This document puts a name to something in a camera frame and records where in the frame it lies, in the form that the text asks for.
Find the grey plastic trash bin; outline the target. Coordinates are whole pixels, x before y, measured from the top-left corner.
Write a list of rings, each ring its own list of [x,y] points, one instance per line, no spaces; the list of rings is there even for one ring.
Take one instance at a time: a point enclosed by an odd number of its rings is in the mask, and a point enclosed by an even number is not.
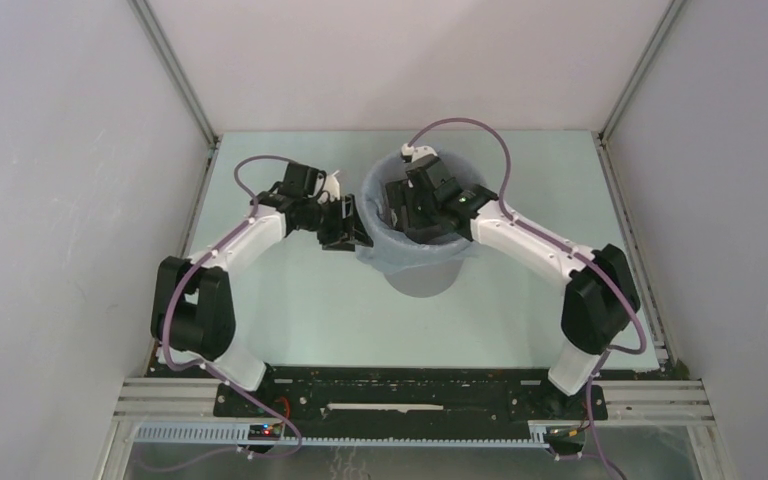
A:
[[[471,252],[466,258],[472,255],[473,251],[472,244]],[[411,268],[392,275],[385,275],[360,262],[382,274],[385,280],[397,291],[415,298],[428,298],[444,292],[455,283],[466,258],[434,266]]]

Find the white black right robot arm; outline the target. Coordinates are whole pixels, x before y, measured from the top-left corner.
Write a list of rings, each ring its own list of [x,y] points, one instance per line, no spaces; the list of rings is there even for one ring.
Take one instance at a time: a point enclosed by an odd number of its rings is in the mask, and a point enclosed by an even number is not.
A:
[[[430,146],[405,144],[400,157],[406,177],[386,186],[396,229],[454,234],[507,255],[561,288],[564,340],[541,392],[548,414],[566,418],[580,407],[580,391],[627,326],[638,333],[632,352],[645,351],[640,299],[619,247],[592,249],[519,216],[500,194],[458,181]]]

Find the blue translucent trash bag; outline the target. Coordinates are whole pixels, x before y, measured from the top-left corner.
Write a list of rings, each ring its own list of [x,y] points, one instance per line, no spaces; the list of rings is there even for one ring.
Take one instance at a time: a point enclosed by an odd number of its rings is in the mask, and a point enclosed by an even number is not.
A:
[[[394,151],[376,162],[363,179],[356,195],[356,210],[372,245],[356,248],[358,260],[392,275],[466,258],[472,245],[466,217],[445,213],[436,225],[410,235],[391,225],[393,213],[386,185],[405,180],[405,169],[400,153]]]

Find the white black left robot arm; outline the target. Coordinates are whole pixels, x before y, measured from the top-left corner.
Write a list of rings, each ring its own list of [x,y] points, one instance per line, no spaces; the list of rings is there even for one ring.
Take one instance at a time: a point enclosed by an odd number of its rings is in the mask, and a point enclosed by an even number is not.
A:
[[[289,161],[283,178],[253,194],[228,233],[188,257],[169,256],[158,268],[151,333],[162,359],[174,371],[198,367],[236,385],[238,404],[252,416],[272,411],[276,390],[263,381],[266,362],[239,335],[231,273],[296,231],[313,233],[324,250],[373,244],[336,173]]]

